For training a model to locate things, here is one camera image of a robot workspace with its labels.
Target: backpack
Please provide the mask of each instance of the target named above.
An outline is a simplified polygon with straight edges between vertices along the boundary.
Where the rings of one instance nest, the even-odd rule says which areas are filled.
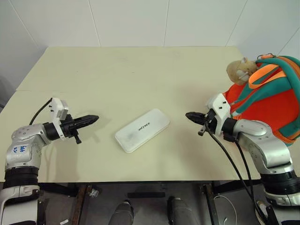
[[[231,116],[267,123],[289,146],[300,136],[300,61],[269,53],[257,57],[256,65],[246,84],[224,93]]]

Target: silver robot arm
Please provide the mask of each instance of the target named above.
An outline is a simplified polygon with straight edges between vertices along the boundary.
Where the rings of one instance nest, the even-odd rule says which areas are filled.
[[[247,149],[261,175],[267,201],[273,206],[300,206],[300,179],[293,169],[288,147],[273,135],[271,127],[261,121],[230,118],[230,105],[222,94],[212,97],[207,114],[188,112],[186,116],[228,141],[237,140]]]
[[[38,218],[43,204],[38,201],[38,170],[41,149],[51,141],[42,124],[21,127],[12,134],[12,144],[7,150],[5,183],[0,192],[1,225],[23,221],[43,224],[44,214]]]
[[[7,150],[5,182],[0,191],[0,225],[17,223],[45,224],[45,209],[38,200],[38,170],[41,150],[56,139],[75,137],[77,129],[94,123],[98,116],[73,119],[64,101],[51,101],[52,123],[34,124],[17,129],[12,134],[12,144]]]

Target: plush mouse toy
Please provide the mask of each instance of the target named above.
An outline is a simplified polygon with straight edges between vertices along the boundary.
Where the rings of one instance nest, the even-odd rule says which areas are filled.
[[[243,85],[249,77],[257,71],[257,66],[254,61],[244,57],[242,60],[233,61],[227,66],[227,74],[230,80],[237,85]]]

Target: table surface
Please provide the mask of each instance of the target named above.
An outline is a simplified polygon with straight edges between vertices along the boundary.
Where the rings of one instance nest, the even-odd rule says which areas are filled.
[[[66,100],[73,118],[100,118],[79,130],[81,144],[56,140],[43,148],[39,182],[235,180],[225,154],[208,134],[197,134],[200,126],[185,113],[207,112],[206,101],[232,85],[226,66],[241,57],[236,47],[50,47],[0,113],[0,168],[12,132],[27,125],[50,97],[58,97]],[[169,127],[125,153],[114,134],[153,108],[169,117]],[[48,121],[45,109],[35,122]],[[239,151],[221,142],[247,178]],[[290,147],[298,175],[299,144]],[[260,178],[244,152],[253,178]]]

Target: white tiled wall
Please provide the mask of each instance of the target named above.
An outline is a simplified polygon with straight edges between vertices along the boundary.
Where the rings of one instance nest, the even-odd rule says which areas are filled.
[[[0,0],[0,103],[48,46],[237,45],[300,58],[300,0]]]

